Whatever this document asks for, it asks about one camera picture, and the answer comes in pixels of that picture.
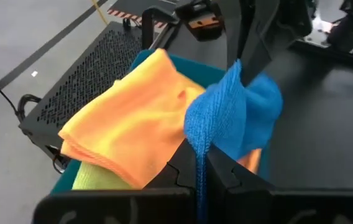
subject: concrete floor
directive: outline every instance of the concrete floor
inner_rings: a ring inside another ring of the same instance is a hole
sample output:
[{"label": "concrete floor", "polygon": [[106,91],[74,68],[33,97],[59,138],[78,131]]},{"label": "concrete floor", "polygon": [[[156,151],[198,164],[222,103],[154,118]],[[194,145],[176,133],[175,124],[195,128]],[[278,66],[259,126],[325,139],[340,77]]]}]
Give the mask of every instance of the concrete floor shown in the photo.
[{"label": "concrete floor", "polygon": [[[105,3],[102,10],[106,11],[114,1]],[[339,17],[339,2],[321,2],[324,19]],[[89,0],[0,0],[0,79],[90,6]],[[4,92],[14,103],[25,93],[44,96],[103,28],[99,16],[91,15]],[[33,71],[38,72],[36,77],[32,77]],[[59,178],[48,157],[31,144],[17,125],[11,108],[0,95],[0,223],[30,222],[36,203]]]}]

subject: perforated metal panel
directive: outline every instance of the perforated metal panel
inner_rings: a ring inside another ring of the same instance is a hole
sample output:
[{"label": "perforated metal panel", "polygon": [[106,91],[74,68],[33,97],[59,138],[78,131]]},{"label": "perforated metal panel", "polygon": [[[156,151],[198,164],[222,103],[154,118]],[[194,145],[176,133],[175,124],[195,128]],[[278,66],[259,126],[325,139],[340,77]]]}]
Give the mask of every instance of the perforated metal panel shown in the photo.
[{"label": "perforated metal panel", "polygon": [[139,35],[110,29],[78,60],[79,63],[52,90],[37,121],[61,128],[84,105],[124,77],[140,52]]}]

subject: orange and black warning stripe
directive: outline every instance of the orange and black warning stripe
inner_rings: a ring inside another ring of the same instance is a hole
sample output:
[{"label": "orange and black warning stripe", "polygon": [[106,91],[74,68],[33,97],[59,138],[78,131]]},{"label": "orange and black warning stripe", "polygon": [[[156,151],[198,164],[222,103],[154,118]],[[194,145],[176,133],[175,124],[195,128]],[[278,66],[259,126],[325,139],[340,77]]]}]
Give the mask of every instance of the orange and black warning stripe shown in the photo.
[{"label": "orange and black warning stripe", "polygon": [[[125,19],[134,19],[139,23],[142,22],[142,18],[140,16],[132,15],[132,14],[118,11],[115,9],[109,9],[108,14],[111,16],[116,16],[116,17],[122,18],[122,19],[124,19],[124,18]],[[157,28],[163,28],[166,25],[166,23],[164,23],[164,22],[157,22],[157,21],[155,21],[154,24],[155,24],[154,26]]]}]

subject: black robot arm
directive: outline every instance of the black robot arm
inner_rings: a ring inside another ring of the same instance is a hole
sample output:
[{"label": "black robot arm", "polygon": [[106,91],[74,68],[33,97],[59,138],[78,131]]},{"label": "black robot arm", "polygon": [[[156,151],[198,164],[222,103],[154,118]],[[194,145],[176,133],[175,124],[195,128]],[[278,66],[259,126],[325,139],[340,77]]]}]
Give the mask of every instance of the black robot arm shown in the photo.
[{"label": "black robot arm", "polygon": [[227,38],[227,65],[241,59],[243,85],[281,51],[312,31],[316,1],[179,1],[176,14],[199,41]]}]

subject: yellow-green towel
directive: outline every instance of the yellow-green towel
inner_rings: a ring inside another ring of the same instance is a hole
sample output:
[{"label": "yellow-green towel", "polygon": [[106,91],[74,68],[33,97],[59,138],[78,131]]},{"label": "yellow-green towel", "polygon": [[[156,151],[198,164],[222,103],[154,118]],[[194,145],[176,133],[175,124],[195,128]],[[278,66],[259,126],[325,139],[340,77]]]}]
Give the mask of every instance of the yellow-green towel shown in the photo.
[{"label": "yellow-green towel", "polygon": [[125,190],[131,187],[112,171],[82,162],[73,190]]}]

